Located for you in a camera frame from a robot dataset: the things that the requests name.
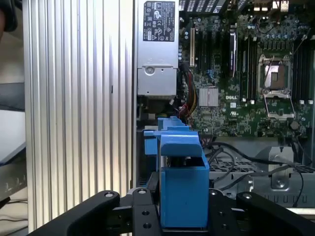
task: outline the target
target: expansion slot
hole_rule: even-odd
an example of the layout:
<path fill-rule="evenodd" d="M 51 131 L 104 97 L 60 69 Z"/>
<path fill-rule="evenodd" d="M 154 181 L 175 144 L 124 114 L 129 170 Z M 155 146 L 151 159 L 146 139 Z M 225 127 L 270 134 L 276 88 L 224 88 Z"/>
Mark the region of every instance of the expansion slot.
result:
<path fill-rule="evenodd" d="M 190 67 L 195 66 L 195 28 L 190 29 L 190 57 L 189 65 Z"/>
<path fill-rule="evenodd" d="M 229 77 L 234 78 L 236 71 L 236 33 L 230 32 L 230 58 L 228 63 Z"/>

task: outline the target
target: metal grille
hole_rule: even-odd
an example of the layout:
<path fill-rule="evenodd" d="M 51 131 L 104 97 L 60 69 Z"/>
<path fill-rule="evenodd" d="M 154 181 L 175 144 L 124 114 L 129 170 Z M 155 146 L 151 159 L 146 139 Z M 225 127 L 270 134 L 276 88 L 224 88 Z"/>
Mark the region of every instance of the metal grille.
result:
<path fill-rule="evenodd" d="M 205 4 L 206 0 L 200 0 L 198 5 L 197 5 L 197 9 L 196 11 L 197 12 L 201 12 L 202 11 L 202 8 L 203 8 L 203 5 Z"/>
<path fill-rule="evenodd" d="M 186 0 L 180 0 L 179 1 L 179 10 L 183 11 L 185 9 L 185 2 Z"/>
<path fill-rule="evenodd" d="M 213 8 L 213 6 L 215 5 L 215 2 L 216 0 L 210 0 L 207 7 L 206 7 L 206 10 L 205 12 L 211 12 L 211 9 Z"/>
<path fill-rule="evenodd" d="M 213 10 L 213 13 L 219 13 L 221 11 L 221 8 L 223 7 L 226 0 L 219 0 L 218 4 L 216 5 L 215 9 Z"/>
<path fill-rule="evenodd" d="M 131 180 L 133 1 L 24 0 L 29 231 Z"/>
<path fill-rule="evenodd" d="M 227 172 L 229 170 L 229 168 L 232 166 L 233 162 L 229 162 L 229 161 L 222 161 L 222 160 L 218 160 L 218 163 L 211 163 L 210 165 L 210 171 L 211 172 Z M 301 164 L 297 164 L 296 168 L 303 174 L 309 173 L 309 174 L 313 174 L 315 173 L 315 169 L 308 167 L 308 166 L 304 166 Z M 237 161 L 235 162 L 235 166 L 232 170 L 232 172 L 242 172 L 242 173 L 248 173 L 248 172 L 256 172 L 257 166 L 255 165 L 255 163 L 250 162 L 250 161 Z"/>
<path fill-rule="evenodd" d="M 187 11 L 192 12 L 193 11 L 193 7 L 195 6 L 196 0 L 190 0 L 188 3 L 188 8 Z"/>

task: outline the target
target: black object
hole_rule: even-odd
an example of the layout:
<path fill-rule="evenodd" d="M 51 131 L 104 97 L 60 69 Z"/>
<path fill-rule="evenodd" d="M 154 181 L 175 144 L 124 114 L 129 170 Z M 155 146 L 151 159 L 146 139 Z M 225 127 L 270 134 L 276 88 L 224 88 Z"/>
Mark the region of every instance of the black object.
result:
<path fill-rule="evenodd" d="M 149 180 L 152 192 L 159 185 L 156 177 Z M 123 198 L 113 191 L 100 192 L 29 235 L 312 236 L 314 231 L 311 221 L 258 194 L 239 193 L 232 200 L 216 189 L 209 189 L 207 228 L 162 230 L 151 191 L 137 188 Z"/>
<path fill-rule="evenodd" d="M 15 13 L 14 0 L 0 0 L 0 10 L 5 15 L 5 27 L 4 31 L 14 31 L 18 26 L 18 20 Z"/>

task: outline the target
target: power supply label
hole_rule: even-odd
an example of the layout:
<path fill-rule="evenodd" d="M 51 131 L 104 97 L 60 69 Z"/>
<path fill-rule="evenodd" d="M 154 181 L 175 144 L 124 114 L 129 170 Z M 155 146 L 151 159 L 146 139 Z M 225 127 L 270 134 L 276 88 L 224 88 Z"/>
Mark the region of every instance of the power supply label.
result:
<path fill-rule="evenodd" d="M 144 3 L 143 41 L 174 42 L 175 2 L 147 1 Z"/>

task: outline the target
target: black cable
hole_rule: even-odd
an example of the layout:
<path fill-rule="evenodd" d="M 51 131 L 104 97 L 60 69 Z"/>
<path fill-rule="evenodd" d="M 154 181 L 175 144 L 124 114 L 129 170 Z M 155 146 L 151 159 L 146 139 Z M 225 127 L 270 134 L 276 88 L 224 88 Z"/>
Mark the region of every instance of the black cable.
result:
<path fill-rule="evenodd" d="M 222 153 L 222 152 L 223 152 L 223 148 L 217 149 L 217 150 L 213 153 L 213 155 L 210 157 L 210 159 L 209 159 L 209 161 L 208 161 L 209 165 L 211 165 L 211 163 L 213 162 L 213 160 L 214 160 L 220 153 Z"/>
<path fill-rule="evenodd" d="M 20 108 L 17 108 L 17 107 L 12 107 L 12 106 L 7 106 L 7 105 L 4 105 L 4 104 L 0 104 L 0 107 L 7 107 L 7 108 L 10 108 L 10 109 L 14 109 L 17 112 L 24 112 L 25 111 L 23 109 L 20 109 Z"/>
<path fill-rule="evenodd" d="M 28 221 L 28 219 L 20 219 L 20 220 L 0 219 L 0 221 L 19 222 L 19 221 Z"/>
<path fill-rule="evenodd" d="M 234 151 L 235 153 L 239 154 L 241 157 L 252 161 L 252 162 L 257 162 L 257 163 L 261 163 L 261 164 L 268 164 L 268 165 L 279 165 L 279 164 L 283 164 L 283 162 L 279 162 L 279 161 L 268 161 L 268 160 L 262 160 L 262 159 L 258 159 L 258 158 L 253 158 L 253 157 L 249 157 L 246 154 L 244 154 L 243 152 L 239 151 L 237 148 L 233 147 L 230 144 L 226 144 L 226 143 L 222 143 L 222 142 L 213 142 L 210 143 L 210 146 L 223 146 L 226 147 L 232 151 Z"/>
<path fill-rule="evenodd" d="M 243 152 L 239 151 L 237 148 L 233 147 L 232 145 L 226 144 L 226 143 L 214 142 L 214 143 L 211 143 L 210 145 L 211 145 L 211 146 L 224 146 L 224 147 L 227 147 L 227 148 L 231 149 L 232 151 L 236 152 L 237 154 L 239 154 L 241 157 L 243 157 L 243 158 L 245 158 L 245 159 L 247 159 L 247 160 L 249 160 L 249 161 L 251 161 L 251 162 L 256 162 L 256 163 L 261 163 L 261 164 L 269 164 L 269 165 L 270 165 L 270 164 L 271 164 L 271 165 L 287 165 L 287 166 L 284 166 L 284 167 L 279 167 L 279 168 L 277 168 L 277 169 L 274 169 L 274 170 L 271 171 L 271 172 L 248 173 L 248 174 L 244 175 L 245 177 L 248 176 L 248 175 L 251 175 L 251 176 L 260 176 L 259 174 L 261 174 L 262 176 L 265 176 L 265 174 L 267 174 L 267 173 L 270 173 L 270 174 L 268 174 L 268 175 L 272 175 L 273 173 L 276 173 L 276 172 L 278 172 L 278 171 L 281 171 L 281 170 L 282 170 L 281 168 L 284 168 L 284 170 L 288 169 L 289 167 L 294 168 L 294 169 L 296 170 L 296 172 L 300 175 L 301 181 L 302 181 L 300 193 L 299 193 L 299 195 L 298 195 L 296 201 L 295 201 L 294 204 L 293 204 L 293 207 L 297 207 L 298 201 L 299 201 L 299 199 L 300 199 L 300 197 L 301 197 L 301 195 L 302 195 L 302 191 L 303 191 L 303 188 L 304 188 L 304 178 L 303 178 L 303 176 L 302 176 L 302 173 L 297 169 L 297 167 L 294 165 L 294 163 L 291 163 L 291 162 L 285 163 L 285 162 L 280 162 L 280 161 L 266 161 L 266 160 L 262 160 L 262 159 L 258 159 L 258 158 L 252 158 L 252 157 L 247 156 L 247 155 L 244 154 Z"/>
<path fill-rule="evenodd" d="M 299 146 L 299 148 L 302 150 L 304 156 L 306 156 L 306 157 L 309 159 L 309 161 L 310 161 L 309 164 L 312 164 L 313 160 L 312 160 L 311 157 L 304 151 L 304 148 L 302 147 L 300 141 L 299 141 L 298 139 L 292 140 L 292 141 L 293 141 L 294 143 L 296 143 L 296 144 Z"/>
<path fill-rule="evenodd" d="M 221 191 L 224 191 L 224 190 L 227 190 L 231 187 L 233 187 L 234 185 L 236 185 L 237 183 L 241 182 L 243 179 L 245 179 L 247 176 L 251 176 L 251 177 L 254 177 L 254 176 L 269 176 L 269 175 L 272 175 L 276 172 L 279 172 L 279 171 L 285 171 L 287 169 L 289 169 L 290 166 L 281 166 L 279 168 L 276 168 L 274 169 L 273 171 L 269 171 L 269 172 L 253 172 L 253 173 L 247 173 L 241 177 L 239 177 L 238 179 L 236 179 L 235 181 L 231 182 L 229 185 L 223 187 L 223 188 L 220 188 Z"/>
<path fill-rule="evenodd" d="M 25 204 L 28 204 L 28 203 L 25 202 L 25 201 L 15 201 L 15 202 L 8 202 L 7 205 L 8 205 L 8 204 L 14 204 L 14 203 L 25 203 Z"/>
<path fill-rule="evenodd" d="M 262 32 L 262 31 L 259 29 L 259 24 L 256 24 L 256 28 L 257 28 L 257 30 L 258 30 L 260 33 L 262 33 L 262 34 L 267 34 L 267 33 L 269 33 L 270 31 L 272 31 L 272 30 L 275 28 L 275 26 L 272 26 L 272 28 L 269 29 L 269 30 L 267 30 L 266 32 Z"/>
<path fill-rule="evenodd" d="M 23 6 L 22 0 L 15 0 L 14 3 L 15 3 L 15 6 L 22 11 L 22 6 Z"/>
<path fill-rule="evenodd" d="M 295 160 L 297 160 L 297 162 L 302 163 L 302 159 L 299 158 L 299 153 L 296 150 L 295 142 L 292 140 L 290 143 L 291 143 L 292 151 L 294 153 Z"/>
<path fill-rule="evenodd" d="M 5 236 L 12 235 L 12 234 L 14 234 L 14 233 L 16 233 L 16 232 L 19 232 L 20 230 L 26 229 L 27 227 L 28 227 L 28 226 L 25 226 L 25 227 L 23 227 L 23 228 L 20 228 L 20 229 L 18 229 L 18 230 L 15 230 L 15 231 L 13 231 L 13 232 L 10 232 L 10 233 L 6 234 Z"/>
<path fill-rule="evenodd" d="M 231 158 L 231 160 L 232 160 L 233 163 L 232 163 L 232 166 L 228 169 L 228 171 L 227 171 L 223 176 L 221 176 L 221 177 L 219 177 L 219 178 L 213 180 L 212 183 L 219 182 L 220 180 L 222 180 L 222 179 L 224 179 L 225 177 L 227 177 L 227 176 L 229 175 L 229 173 L 231 173 L 232 170 L 233 170 L 234 167 L 235 167 L 235 159 L 234 159 L 234 157 L 233 157 L 230 153 L 228 153 L 228 152 L 226 152 L 226 151 L 223 151 L 222 153 L 228 155 L 228 156 Z"/>

